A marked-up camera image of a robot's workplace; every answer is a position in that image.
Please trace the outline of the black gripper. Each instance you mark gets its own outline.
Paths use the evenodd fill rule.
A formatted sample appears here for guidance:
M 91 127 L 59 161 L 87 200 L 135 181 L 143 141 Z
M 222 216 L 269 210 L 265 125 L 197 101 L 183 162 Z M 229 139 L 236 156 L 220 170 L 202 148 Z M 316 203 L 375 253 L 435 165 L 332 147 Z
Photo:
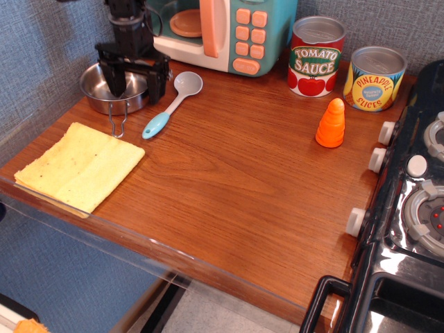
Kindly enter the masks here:
M 149 101 L 157 104 L 165 95 L 172 73 L 169 56 L 155 49 L 152 29 L 147 23 L 115 25 L 114 41 L 95 45 L 99 67 L 111 94 L 121 97 L 126 91 L 126 72 L 147 77 Z

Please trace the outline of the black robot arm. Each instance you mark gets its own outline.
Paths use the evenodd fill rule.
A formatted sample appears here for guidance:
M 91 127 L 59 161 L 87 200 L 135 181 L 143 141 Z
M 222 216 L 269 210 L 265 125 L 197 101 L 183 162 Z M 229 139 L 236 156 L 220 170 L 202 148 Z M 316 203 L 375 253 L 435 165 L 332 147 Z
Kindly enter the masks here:
M 126 73 L 146 79 L 149 101 L 156 104 L 171 78 L 170 57 L 154 47 L 153 10 L 145 1 L 105 1 L 110 9 L 114 42 L 98 43 L 99 67 L 110 92 L 120 97 L 126 90 Z

